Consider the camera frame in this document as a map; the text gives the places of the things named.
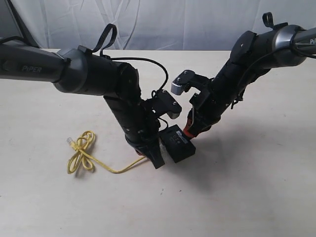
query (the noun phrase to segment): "table surface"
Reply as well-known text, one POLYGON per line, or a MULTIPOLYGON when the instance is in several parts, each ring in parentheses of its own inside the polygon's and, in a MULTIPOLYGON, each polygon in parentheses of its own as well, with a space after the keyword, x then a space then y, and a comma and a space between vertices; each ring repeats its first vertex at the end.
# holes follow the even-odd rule
MULTIPOLYGON (((148 57, 173 78, 184 69, 213 77, 225 51, 109 51, 148 57)), ((163 82, 138 68, 143 98, 163 82)), ((193 140, 178 164, 165 157, 124 174, 66 173, 68 137, 96 132, 93 154, 113 168, 137 157, 102 97, 63 94, 44 82, 0 80, 0 236, 314 237, 316 233, 316 62, 274 69, 244 102, 193 140)), ((183 127, 195 91, 175 96, 183 127)))

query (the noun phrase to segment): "white backdrop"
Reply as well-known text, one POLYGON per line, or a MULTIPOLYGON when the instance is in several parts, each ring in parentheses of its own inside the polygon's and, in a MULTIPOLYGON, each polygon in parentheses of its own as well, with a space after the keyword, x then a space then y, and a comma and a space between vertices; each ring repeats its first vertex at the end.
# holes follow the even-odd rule
POLYGON ((12 0, 44 48, 94 47, 108 23, 118 27, 112 48, 230 50, 246 30, 275 22, 316 26, 315 0, 12 0))

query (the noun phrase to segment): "white table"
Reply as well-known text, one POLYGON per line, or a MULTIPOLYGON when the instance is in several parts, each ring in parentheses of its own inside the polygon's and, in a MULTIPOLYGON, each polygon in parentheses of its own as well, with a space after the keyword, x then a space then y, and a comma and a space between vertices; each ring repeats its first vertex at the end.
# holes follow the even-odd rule
MULTIPOLYGON (((215 76, 229 52, 110 51, 215 76)), ((139 69, 143 98, 164 79, 139 69)), ((155 170, 66 173, 67 137, 98 135, 94 155, 113 168, 137 156, 102 97, 63 94, 51 84, 0 80, 0 236, 314 237, 316 61, 275 69, 244 102, 193 140, 196 155, 155 170)), ((183 127, 194 93, 175 96, 183 127)))

